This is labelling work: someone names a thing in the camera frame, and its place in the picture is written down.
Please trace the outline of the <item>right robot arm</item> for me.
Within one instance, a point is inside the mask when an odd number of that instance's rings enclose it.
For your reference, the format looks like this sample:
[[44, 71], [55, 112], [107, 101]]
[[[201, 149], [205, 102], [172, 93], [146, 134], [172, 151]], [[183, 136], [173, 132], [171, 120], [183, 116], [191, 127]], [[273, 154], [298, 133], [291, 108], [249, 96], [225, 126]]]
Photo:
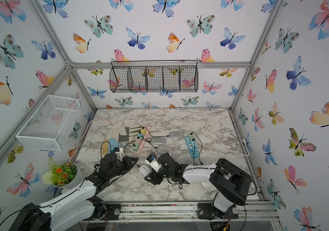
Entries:
[[215, 164], [188, 165], [179, 164], [169, 153], [157, 157], [151, 153], [139, 171], [145, 181], [159, 185], [166, 179], [170, 184], [183, 185], [201, 183], [204, 187], [213, 186], [218, 192], [211, 203], [199, 203], [197, 217], [204, 220], [238, 218], [237, 206], [245, 206], [250, 195], [252, 177], [230, 161], [220, 158]]

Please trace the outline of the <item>white wireless mouse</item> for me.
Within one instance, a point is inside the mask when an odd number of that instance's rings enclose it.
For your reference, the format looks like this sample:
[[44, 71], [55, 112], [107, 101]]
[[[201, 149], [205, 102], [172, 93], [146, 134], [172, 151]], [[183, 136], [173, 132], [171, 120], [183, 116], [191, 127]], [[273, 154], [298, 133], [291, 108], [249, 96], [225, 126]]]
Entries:
[[152, 173], [152, 169], [147, 165], [141, 165], [139, 171], [144, 175], [144, 177], [149, 176]]

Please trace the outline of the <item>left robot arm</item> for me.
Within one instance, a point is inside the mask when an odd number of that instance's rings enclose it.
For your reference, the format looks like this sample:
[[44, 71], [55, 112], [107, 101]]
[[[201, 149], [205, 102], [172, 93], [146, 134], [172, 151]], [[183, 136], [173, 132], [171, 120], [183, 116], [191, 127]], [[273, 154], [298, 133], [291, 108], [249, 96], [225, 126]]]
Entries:
[[30, 203], [17, 212], [11, 231], [65, 231], [86, 220], [108, 222], [117, 219], [120, 206], [109, 206], [98, 194], [127, 174], [138, 162], [137, 157], [106, 154], [95, 170], [81, 183], [47, 202]]

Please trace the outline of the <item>green charger plug front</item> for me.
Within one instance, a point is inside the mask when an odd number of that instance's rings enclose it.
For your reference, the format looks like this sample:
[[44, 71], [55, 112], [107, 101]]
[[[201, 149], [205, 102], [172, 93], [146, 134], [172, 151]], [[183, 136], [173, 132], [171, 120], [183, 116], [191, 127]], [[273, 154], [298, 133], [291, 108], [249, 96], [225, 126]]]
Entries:
[[139, 149], [139, 143], [138, 143], [138, 142], [135, 142], [135, 143], [133, 144], [133, 151], [134, 151], [134, 152], [137, 152], [138, 149]]

